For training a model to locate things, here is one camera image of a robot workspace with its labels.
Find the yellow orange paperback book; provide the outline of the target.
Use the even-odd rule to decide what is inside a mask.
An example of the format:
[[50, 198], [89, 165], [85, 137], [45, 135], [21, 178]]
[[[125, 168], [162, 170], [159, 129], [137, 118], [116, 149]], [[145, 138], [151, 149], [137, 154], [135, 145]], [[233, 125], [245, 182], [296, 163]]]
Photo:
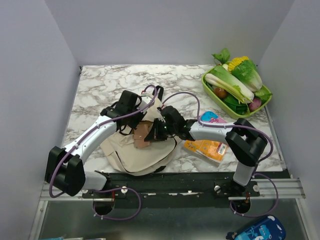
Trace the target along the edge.
[[186, 140], [184, 148], [192, 153], [220, 164], [223, 161], [228, 146], [225, 143], [211, 140]]

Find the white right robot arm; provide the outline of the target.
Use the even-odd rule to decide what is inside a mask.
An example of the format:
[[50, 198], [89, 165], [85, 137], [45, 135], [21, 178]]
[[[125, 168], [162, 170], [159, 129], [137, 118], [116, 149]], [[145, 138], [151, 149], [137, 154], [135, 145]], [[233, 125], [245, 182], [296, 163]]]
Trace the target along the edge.
[[185, 141], [214, 141], [226, 144], [232, 150], [238, 164], [230, 183], [230, 191], [241, 196], [248, 190], [248, 183], [256, 169], [270, 138], [256, 129], [246, 119], [234, 123], [209, 123], [199, 119], [184, 119], [172, 106], [160, 111], [161, 117], [154, 119], [152, 128], [144, 138], [146, 142], [160, 142], [170, 136]]

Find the cream canvas backpack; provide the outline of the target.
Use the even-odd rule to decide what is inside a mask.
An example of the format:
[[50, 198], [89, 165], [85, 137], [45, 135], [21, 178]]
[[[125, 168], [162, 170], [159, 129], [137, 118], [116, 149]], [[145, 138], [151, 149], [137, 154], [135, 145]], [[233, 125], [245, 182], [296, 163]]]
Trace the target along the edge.
[[[160, 117], [158, 108], [162, 105], [164, 88], [156, 86], [157, 98], [141, 122], [152, 122]], [[100, 145], [104, 155], [113, 169], [130, 174], [132, 176], [143, 176], [162, 171], [168, 163], [172, 161], [176, 153], [176, 148], [181, 142], [180, 138], [173, 136], [165, 141], [150, 142], [145, 148], [135, 148], [134, 130], [129, 133], [127, 128], [122, 135], [118, 131], [108, 137]]]

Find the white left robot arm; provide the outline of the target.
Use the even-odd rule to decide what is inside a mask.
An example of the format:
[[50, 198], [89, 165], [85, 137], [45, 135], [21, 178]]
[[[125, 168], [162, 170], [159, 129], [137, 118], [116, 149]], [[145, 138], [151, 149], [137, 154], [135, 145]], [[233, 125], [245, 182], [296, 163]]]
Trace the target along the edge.
[[64, 147], [53, 147], [48, 155], [45, 181], [49, 195], [71, 197], [82, 190], [93, 190], [99, 197], [110, 194], [111, 185], [101, 172], [85, 172], [84, 164], [96, 148], [123, 126], [136, 127], [155, 103], [157, 94], [140, 95], [124, 90], [118, 101], [104, 108], [94, 124]]

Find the tan leather card wallet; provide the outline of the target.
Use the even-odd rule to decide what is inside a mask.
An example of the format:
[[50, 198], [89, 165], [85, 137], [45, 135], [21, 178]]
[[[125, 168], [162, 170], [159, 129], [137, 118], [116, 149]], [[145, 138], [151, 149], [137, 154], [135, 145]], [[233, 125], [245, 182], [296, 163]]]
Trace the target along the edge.
[[136, 149], [143, 149], [150, 145], [150, 142], [145, 141], [145, 138], [149, 134], [152, 124], [150, 121], [142, 121], [133, 131], [134, 147]]

